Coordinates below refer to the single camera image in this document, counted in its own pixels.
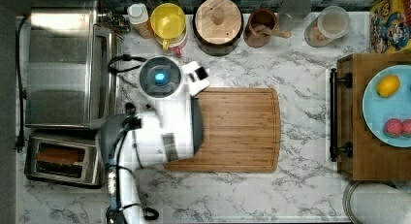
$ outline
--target cereal box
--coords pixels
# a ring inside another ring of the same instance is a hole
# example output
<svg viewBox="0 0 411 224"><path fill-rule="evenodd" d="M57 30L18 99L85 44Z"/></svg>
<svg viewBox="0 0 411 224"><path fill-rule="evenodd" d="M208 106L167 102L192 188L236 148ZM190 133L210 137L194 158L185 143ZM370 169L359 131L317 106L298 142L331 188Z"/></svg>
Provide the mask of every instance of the cereal box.
<svg viewBox="0 0 411 224"><path fill-rule="evenodd" d="M371 51L411 52L410 0L385 0L371 9Z"/></svg>

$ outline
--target marble countertop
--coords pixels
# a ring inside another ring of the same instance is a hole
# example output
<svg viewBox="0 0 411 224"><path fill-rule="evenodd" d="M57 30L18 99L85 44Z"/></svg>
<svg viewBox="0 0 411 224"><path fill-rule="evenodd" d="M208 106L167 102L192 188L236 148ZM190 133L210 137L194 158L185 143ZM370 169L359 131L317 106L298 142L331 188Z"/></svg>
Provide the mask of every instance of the marble countertop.
<svg viewBox="0 0 411 224"><path fill-rule="evenodd" d="M188 27L189 41L178 61L199 61L209 69L211 86L276 89L281 109L279 163L271 174L175 173L161 165L139 170L141 193L148 194L147 204L160 212L152 223L349 220L342 207L348 180L336 172L329 156L328 77L338 58L366 52L369 20L367 13L350 13L346 36L312 48L304 41L303 30L316 15L310 14L290 39L272 37L262 48L250 48L241 39L222 57L203 53ZM124 38L126 53L170 55L135 30ZM124 102L139 103L135 75L122 77ZM24 159L22 153L16 161L18 223L104 223L109 205L105 187L87 190L27 180Z"/></svg>

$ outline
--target white bottle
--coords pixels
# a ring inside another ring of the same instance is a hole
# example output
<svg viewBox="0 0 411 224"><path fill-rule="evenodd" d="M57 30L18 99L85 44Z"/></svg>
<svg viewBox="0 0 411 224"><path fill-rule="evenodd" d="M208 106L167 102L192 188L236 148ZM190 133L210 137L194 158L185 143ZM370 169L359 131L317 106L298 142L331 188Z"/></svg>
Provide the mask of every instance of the white bottle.
<svg viewBox="0 0 411 224"><path fill-rule="evenodd" d="M148 20L148 12L145 4L133 4L127 9L130 23L137 29L143 38L152 38L154 32Z"/></svg>

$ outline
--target wooden spoon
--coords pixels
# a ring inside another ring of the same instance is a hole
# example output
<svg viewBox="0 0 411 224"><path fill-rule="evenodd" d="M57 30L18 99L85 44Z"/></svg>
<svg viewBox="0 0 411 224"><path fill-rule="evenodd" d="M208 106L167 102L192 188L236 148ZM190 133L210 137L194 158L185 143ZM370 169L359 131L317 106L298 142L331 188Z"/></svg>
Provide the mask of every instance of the wooden spoon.
<svg viewBox="0 0 411 224"><path fill-rule="evenodd" d="M268 27L264 26L264 24L255 25L253 26L253 28L257 33L264 33L267 35L276 36L280 38L290 38L291 35L293 35L290 31L269 29Z"/></svg>

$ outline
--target lemon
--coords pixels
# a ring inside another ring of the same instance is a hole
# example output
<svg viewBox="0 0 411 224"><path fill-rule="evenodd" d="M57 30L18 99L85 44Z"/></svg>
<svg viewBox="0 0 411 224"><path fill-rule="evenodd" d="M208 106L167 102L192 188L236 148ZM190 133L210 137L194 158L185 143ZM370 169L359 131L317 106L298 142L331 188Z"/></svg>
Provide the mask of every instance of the lemon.
<svg viewBox="0 0 411 224"><path fill-rule="evenodd" d="M391 75L383 77L377 85L377 92L381 97L387 98L398 91L401 82L398 76Z"/></svg>

